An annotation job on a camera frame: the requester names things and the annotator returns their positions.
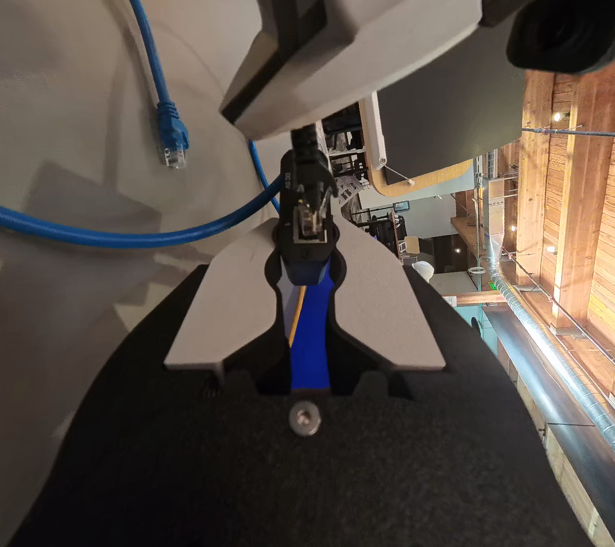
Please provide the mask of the silver ventilation duct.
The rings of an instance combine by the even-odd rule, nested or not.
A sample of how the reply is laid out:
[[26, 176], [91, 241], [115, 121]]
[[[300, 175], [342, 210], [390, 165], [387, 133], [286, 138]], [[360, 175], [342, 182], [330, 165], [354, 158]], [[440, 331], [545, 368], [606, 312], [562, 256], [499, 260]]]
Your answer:
[[537, 312], [524, 301], [519, 290], [505, 277], [501, 267], [503, 237], [503, 234], [485, 233], [485, 263], [492, 282], [572, 397], [614, 450], [614, 415], [608, 410], [607, 403], [596, 387], [589, 385], [587, 374], [580, 367], [573, 367], [572, 356], [545, 327]]

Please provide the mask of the black ethernet adapter box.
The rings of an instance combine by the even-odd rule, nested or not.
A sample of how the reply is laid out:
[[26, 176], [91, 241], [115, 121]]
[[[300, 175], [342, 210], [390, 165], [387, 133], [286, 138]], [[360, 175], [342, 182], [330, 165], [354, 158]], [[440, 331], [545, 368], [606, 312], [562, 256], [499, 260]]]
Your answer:
[[281, 161], [280, 217], [275, 244], [290, 282], [318, 285], [340, 238], [331, 202], [337, 197], [326, 155], [316, 149], [309, 162], [288, 151]]

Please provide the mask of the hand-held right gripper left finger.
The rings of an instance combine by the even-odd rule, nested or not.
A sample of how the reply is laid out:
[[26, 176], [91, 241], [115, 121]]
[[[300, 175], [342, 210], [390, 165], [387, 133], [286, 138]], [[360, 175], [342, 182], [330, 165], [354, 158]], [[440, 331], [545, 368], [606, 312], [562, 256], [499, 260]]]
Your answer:
[[211, 371], [223, 383], [247, 372], [265, 395], [290, 392], [290, 347], [277, 283], [281, 277], [269, 219], [218, 253], [206, 269], [164, 364]]

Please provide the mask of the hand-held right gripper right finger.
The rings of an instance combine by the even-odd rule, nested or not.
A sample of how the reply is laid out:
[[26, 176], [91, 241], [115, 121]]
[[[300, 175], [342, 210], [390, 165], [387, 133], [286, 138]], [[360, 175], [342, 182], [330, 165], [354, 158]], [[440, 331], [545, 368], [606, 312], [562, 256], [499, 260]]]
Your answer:
[[345, 219], [330, 261], [328, 378], [334, 395], [352, 395], [375, 373], [386, 393], [404, 395], [402, 376], [440, 373], [444, 356], [402, 263]]

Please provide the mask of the blue plastic storage bin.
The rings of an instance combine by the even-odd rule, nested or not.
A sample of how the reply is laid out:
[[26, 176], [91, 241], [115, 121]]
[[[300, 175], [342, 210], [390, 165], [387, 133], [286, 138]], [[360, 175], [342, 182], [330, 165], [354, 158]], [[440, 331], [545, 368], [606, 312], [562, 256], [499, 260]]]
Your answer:
[[292, 390], [330, 388], [326, 329], [332, 290], [333, 281], [327, 266], [322, 281], [318, 285], [299, 287], [296, 299], [289, 306]]

